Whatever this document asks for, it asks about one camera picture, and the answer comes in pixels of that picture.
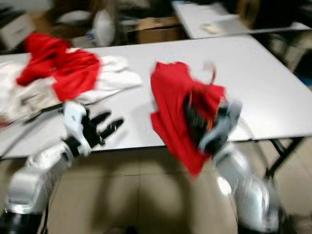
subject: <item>white object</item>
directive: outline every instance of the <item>white object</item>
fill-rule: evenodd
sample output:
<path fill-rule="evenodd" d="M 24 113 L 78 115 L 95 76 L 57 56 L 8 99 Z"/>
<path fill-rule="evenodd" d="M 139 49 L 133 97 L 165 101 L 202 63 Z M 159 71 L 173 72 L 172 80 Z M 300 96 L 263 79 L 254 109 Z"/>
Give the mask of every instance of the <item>white object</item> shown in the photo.
<path fill-rule="evenodd" d="M 184 62 L 189 65 L 192 76 L 205 83 L 210 82 L 210 77 L 203 70 L 203 61 L 213 61 L 216 65 L 215 84 L 224 85 L 230 99 L 242 101 L 241 116 L 257 140 L 312 136 L 312 109 L 309 108 L 312 106 L 312 92 L 250 36 L 93 48 L 88 51 L 100 56 L 114 54 L 124 57 L 129 67 L 142 78 L 139 88 L 120 92 L 89 106 L 93 115 L 112 110 L 112 119 L 125 118 L 123 127 L 117 135 L 107 139 L 105 148 L 98 146 L 94 151 L 164 145 L 150 120 L 150 113 L 156 110 L 150 83 L 156 61 Z M 28 55 L 0 56 L 0 62 L 8 59 L 27 62 L 27 58 Z M 7 157 L 27 156 L 66 135 L 61 115 L 38 123 L 27 137 L 16 142 L 26 129 L 27 125 L 16 124 L 0 132 L 0 155 L 14 142 L 14 148 Z M 250 133 L 240 124 L 229 138 L 230 141 L 249 139 Z"/>
<path fill-rule="evenodd" d="M 115 38 L 115 25 L 106 10 L 98 11 L 94 17 L 93 32 L 98 46 L 109 46 Z"/>
<path fill-rule="evenodd" d="M 100 59 L 102 66 L 95 88 L 79 95 L 76 101 L 92 104 L 142 83 L 140 76 L 129 69 L 125 58 L 105 56 Z"/>
<path fill-rule="evenodd" d="M 218 34 L 219 33 L 219 29 L 216 25 L 214 24 L 203 24 L 202 25 L 202 29 L 204 31 L 206 31 L 207 33 L 210 33 L 210 34 Z"/>
<path fill-rule="evenodd" d="M 87 116 L 87 111 L 82 105 L 73 101 L 65 103 L 63 120 L 67 135 L 79 141 L 79 154 L 88 156 L 91 153 L 91 147 L 83 135 L 82 118 L 85 116 Z"/>
<path fill-rule="evenodd" d="M 24 14 L 0 29 L 0 39 L 4 46 L 13 49 L 34 30 L 35 26 L 30 17 Z"/>
<path fill-rule="evenodd" d="M 81 25 L 87 23 L 90 20 L 91 12 L 88 11 L 71 11 L 62 15 L 57 23 L 63 23 L 67 25 Z"/>
<path fill-rule="evenodd" d="M 94 89 L 80 94 L 76 101 L 92 104 L 142 83 L 140 76 L 129 69 L 125 58 L 106 56 L 99 59 L 101 67 Z M 17 85 L 15 80 L 22 69 L 23 65 L 19 63 L 0 64 L 0 117 L 5 122 L 25 121 L 43 108 L 60 103 L 52 88 L 53 77 L 37 79 L 26 87 Z"/>
<path fill-rule="evenodd" d="M 287 28 L 249 29 L 239 20 L 238 15 L 229 14 L 219 3 L 198 5 L 173 1 L 172 6 L 191 39 L 310 29 L 298 22 L 294 22 Z M 203 24 L 214 24 L 219 30 L 218 34 L 211 34 L 202 30 Z"/>

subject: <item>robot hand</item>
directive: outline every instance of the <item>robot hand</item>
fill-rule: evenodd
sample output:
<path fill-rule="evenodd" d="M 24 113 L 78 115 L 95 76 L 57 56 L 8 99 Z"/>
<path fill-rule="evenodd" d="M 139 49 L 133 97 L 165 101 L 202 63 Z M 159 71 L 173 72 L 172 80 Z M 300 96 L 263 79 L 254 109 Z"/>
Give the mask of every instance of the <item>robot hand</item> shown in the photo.
<path fill-rule="evenodd" d="M 64 105 L 64 125 L 67 138 L 51 144 L 30 156 L 23 168 L 12 177 L 5 211 L 0 217 L 1 234 L 36 234 L 56 182 L 61 179 L 75 158 L 88 156 L 98 144 L 104 146 L 105 139 L 124 122 L 118 119 L 98 132 L 97 125 L 110 112 L 89 119 L 89 110 L 78 103 Z"/>

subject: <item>floor tile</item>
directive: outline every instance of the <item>floor tile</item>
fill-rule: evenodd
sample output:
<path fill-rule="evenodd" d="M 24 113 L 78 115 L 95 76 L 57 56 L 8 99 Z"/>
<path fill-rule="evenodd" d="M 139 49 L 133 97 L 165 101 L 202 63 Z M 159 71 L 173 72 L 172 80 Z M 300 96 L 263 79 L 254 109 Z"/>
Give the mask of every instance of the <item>floor tile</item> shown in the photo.
<path fill-rule="evenodd" d="M 295 151 L 312 175 L 312 137 L 305 139 Z"/>
<path fill-rule="evenodd" d="M 139 151 L 94 153 L 80 158 L 64 177 L 132 176 L 139 174 Z"/>
<path fill-rule="evenodd" d="M 281 170 L 275 177 L 278 194 L 288 214 L 310 215 L 312 177 L 306 170 Z"/>
<path fill-rule="evenodd" d="M 211 171 L 202 172 L 191 183 L 193 234 L 237 233 L 233 198 L 222 188 L 223 182 L 217 171 Z"/>
<path fill-rule="evenodd" d="M 186 173 L 141 175 L 140 225 L 187 225 L 191 202 L 189 184 Z"/>
<path fill-rule="evenodd" d="M 140 153 L 140 174 L 164 174 L 187 171 L 167 148 L 150 149 Z"/>
<path fill-rule="evenodd" d="M 292 140 L 291 139 L 282 139 L 282 140 L 280 140 L 280 142 L 282 143 L 282 145 L 284 147 L 288 147 L 291 144 Z"/>
<path fill-rule="evenodd" d="M 103 234 L 111 227 L 136 225 L 137 175 L 65 178 L 51 205 L 51 234 Z"/>
<path fill-rule="evenodd" d="M 280 165 L 280 167 L 276 170 L 275 175 L 281 176 L 285 175 L 285 173 L 293 174 L 295 175 L 297 172 L 307 172 L 307 169 L 305 168 L 304 164 L 299 160 L 299 155 L 296 152 L 293 152 L 285 161 L 283 164 Z"/>
<path fill-rule="evenodd" d="M 25 158 L 5 159 L 0 161 L 0 179 L 10 179 L 12 175 L 24 166 Z"/>
<path fill-rule="evenodd" d="M 263 150 L 264 155 L 266 156 L 269 167 L 272 166 L 279 157 L 275 147 L 269 140 L 262 140 L 262 141 L 259 141 L 258 143 L 261 149 Z"/>
<path fill-rule="evenodd" d="M 209 161 L 205 162 L 205 164 L 203 165 L 202 168 L 202 172 L 210 172 L 215 170 L 215 165 L 214 163 L 211 161 L 211 159 L 209 159 Z"/>

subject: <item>white cloth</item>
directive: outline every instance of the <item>white cloth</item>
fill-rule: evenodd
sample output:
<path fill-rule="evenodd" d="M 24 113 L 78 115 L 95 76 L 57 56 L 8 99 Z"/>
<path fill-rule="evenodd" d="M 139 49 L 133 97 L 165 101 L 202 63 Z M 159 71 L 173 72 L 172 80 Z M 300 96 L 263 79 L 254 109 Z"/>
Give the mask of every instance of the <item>white cloth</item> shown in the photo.
<path fill-rule="evenodd" d="M 100 58 L 100 62 L 102 66 L 95 88 L 79 95 L 76 101 L 92 104 L 142 83 L 140 76 L 129 69 L 127 59 L 105 56 Z"/>
<path fill-rule="evenodd" d="M 75 100 L 82 104 L 92 104 L 124 89 L 142 83 L 138 74 L 131 71 L 122 57 L 100 58 L 101 68 L 95 88 L 80 94 Z M 0 125 L 16 120 L 27 120 L 44 108 L 59 104 L 51 78 L 37 79 L 23 87 L 16 84 L 24 66 L 15 62 L 0 64 Z"/>

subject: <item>red cloth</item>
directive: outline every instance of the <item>red cloth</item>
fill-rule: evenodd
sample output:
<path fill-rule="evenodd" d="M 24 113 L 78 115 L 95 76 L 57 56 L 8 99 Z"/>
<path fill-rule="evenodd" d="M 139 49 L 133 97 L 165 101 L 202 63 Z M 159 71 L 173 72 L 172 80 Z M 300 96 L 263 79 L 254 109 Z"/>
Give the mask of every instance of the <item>red cloth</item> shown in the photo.
<path fill-rule="evenodd" d="M 70 45 L 46 34 L 32 33 L 25 41 L 31 59 L 16 82 L 27 86 L 38 78 L 53 76 L 53 88 L 60 101 L 76 98 L 94 89 L 100 62 L 89 52 L 77 50 L 67 53 Z"/>
<path fill-rule="evenodd" d="M 154 130 L 191 175 L 198 175 L 210 155 L 202 155 L 190 139 L 183 113 L 183 100 L 192 93 L 192 105 L 204 117 L 213 119 L 220 99 L 225 97 L 224 87 L 193 80 L 188 66 L 181 62 L 158 62 L 151 75 L 151 86 L 158 106 L 158 111 L 151 114 Z"/>

